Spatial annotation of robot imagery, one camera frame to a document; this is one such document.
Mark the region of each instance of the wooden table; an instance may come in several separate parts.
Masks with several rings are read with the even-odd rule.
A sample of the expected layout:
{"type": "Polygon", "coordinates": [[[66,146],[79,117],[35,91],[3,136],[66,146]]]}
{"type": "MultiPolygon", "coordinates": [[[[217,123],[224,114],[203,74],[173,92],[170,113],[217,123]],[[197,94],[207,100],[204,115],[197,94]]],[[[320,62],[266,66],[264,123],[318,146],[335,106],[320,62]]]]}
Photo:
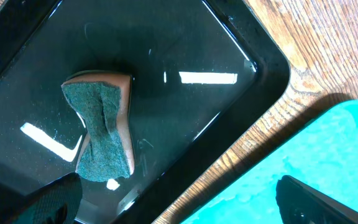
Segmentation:
{"type": "Polygon", "coordinates": [[[310,119],[358,99],[358,0],[246,0],[291,64],[284,95],[156,223],[176,223],[310,119]]]}

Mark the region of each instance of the wet surface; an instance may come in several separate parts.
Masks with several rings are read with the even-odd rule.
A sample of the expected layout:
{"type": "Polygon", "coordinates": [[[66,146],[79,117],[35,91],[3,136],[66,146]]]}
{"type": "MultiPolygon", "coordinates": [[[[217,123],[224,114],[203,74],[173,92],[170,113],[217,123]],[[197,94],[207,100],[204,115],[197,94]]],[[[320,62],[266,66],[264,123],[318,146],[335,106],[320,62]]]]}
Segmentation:
{"type": "Polygon", "coordinates": [[[75,170],[86,128],[60,85],[89,69],[132,75],[135,154],[118,188],[82,180],[77,218],[90,223],[129,208],[255,78],[201,1],[65,0],[0,80],[1,184],[25,195],[75,170]]]}

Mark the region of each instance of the black object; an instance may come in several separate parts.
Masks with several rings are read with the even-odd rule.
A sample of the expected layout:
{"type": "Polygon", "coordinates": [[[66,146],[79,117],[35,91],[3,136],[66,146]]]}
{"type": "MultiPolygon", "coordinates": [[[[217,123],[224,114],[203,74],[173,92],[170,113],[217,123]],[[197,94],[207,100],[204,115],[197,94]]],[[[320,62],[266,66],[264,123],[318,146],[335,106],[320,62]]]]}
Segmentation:
{"type": "MultiPolygon", "coordinates": [[[[119,179],[121,186],[113,194],[106,189],[105,183],[83,182],[84,194],[89,194],[85,199],[91,202],[104,200],[105,210],[111,208],[106,213],[117,211],[120,214],[136,198],[133,206],[117,219],[118,223],[150,223],[157,218],[278,100],[290,76],[285,57],[241,0],[8,0],[0,11],[0,167],[9,165],[7,169],[0,169],[0,182],[23,194],[74,170],[74,162],[60,162],[59,157],[18,129],[24,122],[29,122],[42,127],[49,136],[55,135],[57,140],[60,138],[60,142],[69,148],[74,148],[77,136],[84,135],[85,130],[76,115],[67,108],[59,85],[69,75],[84,69],[119,70],[129,72],[135,78],[129,116],[137,163],[135,172],[139,170],[139,173],[128,180],[119,179]],[[84,7],[86,4],[92,4],[98,10],[84,7]],[[109,4],[119,8],[119,11],[106,12],[112,8],[109,4]],[[109,16],[120,11],[116,21],[110,19],[109,16]],[[132,11],[133,15],[129,16],[127,12],[132,11]],[[96,37],[92,43],[105,43],[108,39],[111,44],[93,44],[86,49],[89,54],[82,52],[84,40],[76,33],[79,30],[77,24],[72,26],[69,23],[68,15],[78,17],[78,23],[85,24],[80,27],[81,31],[90,31],[94,35],[88,35],[87,39],[96,37]],[[145,27],[134,26],[135,22],[142,20],[145,27]],[[115,25],[118,24],[118,28],[112,29],[110,25],[106,28],[108,22],[117,22],[115,25]],[[60,24],[62,29],[54,30],[51,24],[60,24]],[[163,31],[159,30],[159,25],[164,28],[163,31]],[[34,33],[38,27],[49,30],[34,33]],[[71,29],[71,36],[62,38],[66,42],[54,39],[71,29]],[[155,36],[153,32],[156,30],[160,36],[155,36]],[[175,42],[163,42],[174,38],[177,38],[175,42]],[[50,49],[62,50],[63,56],[48,54],[50,49]],[[106,61],[116,53],[123,55],[120,60],[106,61]],[[238,81],[231,86],[185,86],[180,83],[178,72],[202,72],[204,68],[215,69],[214,72],[238,73],[238,81]],[[167,73],[166,83],[162,76],[164,72],[167,73]],[[156,108],[153,100],[166,96],[172,98],[156,108]],[[185,109],[174,113],[175,107],[185,109]],[[211,118],[215,119],[207,128],[211,118]],[[197,119],[204,123],[198,125],[197,119]],[[139,128],[153,127],[156,120],[160,122],[160,127],[154,130],[139,128]],[[196,133],[202,132],[204,126],[207,129],[197,136],[196,133]],[[59,134],[65,133],[69,138],[56,135],[56,127],[59,134]],[[192,136],[183,137],[184,130],[191,130],[192,136]],[[26,163],[25,168],[20,167],[23,163],[26,163]],[[14,166],[21,170],[14,170],[13,175],[9,169],[15,169],[14,166]],[[19,178],[27,181],[16,181],[19,178]]],[[[93,213],[87,209],[84,207],[84,213],[93,213]]]]}
{"type": "Polygon", "coordinates": [[[358,223],[358,212],[289,175],[277,182],[276,192],[284,224],[358,223]]]}
{"type": "Polygon", "coordinates": [[[0,223],[73,223],[82,199],[81,179],[67,174],[12,203],[15,195],[0,189],[0,204],[7,206],[0,208],[0,223]]]}

